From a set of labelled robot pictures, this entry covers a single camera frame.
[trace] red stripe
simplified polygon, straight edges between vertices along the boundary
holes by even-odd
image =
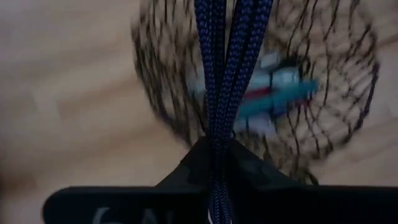
[[[259,98],[259,97],[262,97],[262,96],[266,96],[266,95],[268,95],[270,93],[271,93],[271,88],[265,87],[265,88],[261,88],[261,89],[258,89],[258,90],[253,90],[253,91],[250,91],[248,93],[245,93],[244,96],[243,96],[243,99],[244,100],[249,100],[249,99]]]

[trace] blue paracord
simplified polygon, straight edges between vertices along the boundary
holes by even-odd
[[[226,0],[195,0],[205,71],[207,135],[212,140],[209,212],[214,224],[230,224],[225,170],[227,142],[264,37],[272,0],[237,0],[225,55]]]

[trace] wooden floor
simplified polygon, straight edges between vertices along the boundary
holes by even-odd
[[[363,130],[313,170],[323,184],[397,185],[398,4],[369,1],[380,81]],[[186,149],[152,115],[132,64],[135,0],[0,2],[0,223],[42,223],[70,185],[154,185]]]

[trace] wire mesh basket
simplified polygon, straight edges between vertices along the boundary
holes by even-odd
[[[227,27],[234,4],[228,1]],[[275,0],[263,51],[293,59],[301,78],[318,80],[318,91],[272,118],[276,136],[243,131],[236,138],[291,178],[316,183],[310,162],[347,143],[369,113],[379,70],[376,39],[359,0]],[[186,84],[201,66],[193,1],[149,1],[132,27],[132,40],[154,113],[191,146],[206,124],[204,104]]]

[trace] colorful object inside mesh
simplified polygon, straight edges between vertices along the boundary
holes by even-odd
[[[307,105],[310,95],[318,89],[318,82],[302,77],[295,61],[296,58],[281,59],[278,52],[267,52],[258,58],[236,117],[236,133],[273,136],[274,119]],[[206,93],[203,69],[197,76],[192,75],[187,85],[192,94],[203,100]]]

